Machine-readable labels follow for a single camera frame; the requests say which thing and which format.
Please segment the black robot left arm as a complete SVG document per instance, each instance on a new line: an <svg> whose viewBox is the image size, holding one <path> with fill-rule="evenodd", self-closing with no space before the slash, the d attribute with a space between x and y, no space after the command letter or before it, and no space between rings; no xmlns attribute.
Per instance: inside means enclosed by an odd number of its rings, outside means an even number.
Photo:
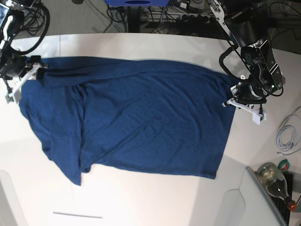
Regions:
<svg viewBox="0 0 301 226"><path fill-rule="evenodd" d="M230 88L232 98L223 106L246 110L252 114L253 122L260 124L267 117L262 107L267 97L283 91L285 84L268 40L262 11L255 8L251 0L208 0L207 4L230 44L219 57L220 67L238 81ZM235 76L224 64L224 59L238 49L238 56L250 73L248 78Z"/></svg>

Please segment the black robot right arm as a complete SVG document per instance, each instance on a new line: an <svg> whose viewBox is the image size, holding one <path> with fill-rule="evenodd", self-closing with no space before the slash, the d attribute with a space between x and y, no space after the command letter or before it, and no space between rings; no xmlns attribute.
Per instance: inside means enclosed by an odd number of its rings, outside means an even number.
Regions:
<svg viewBox="0 0 301 226"><path fill-rule="evenodd" d="M50 12L40 0L2 0L0 2L0 78L7 93L5 100L19 103L21 87L28 80L34 80L40 70L48 68L41 56L33 52L44 40L50 25ZM31 36L41 32L38 41L28 50L14 49L11 44L21 32Z"/></svg>

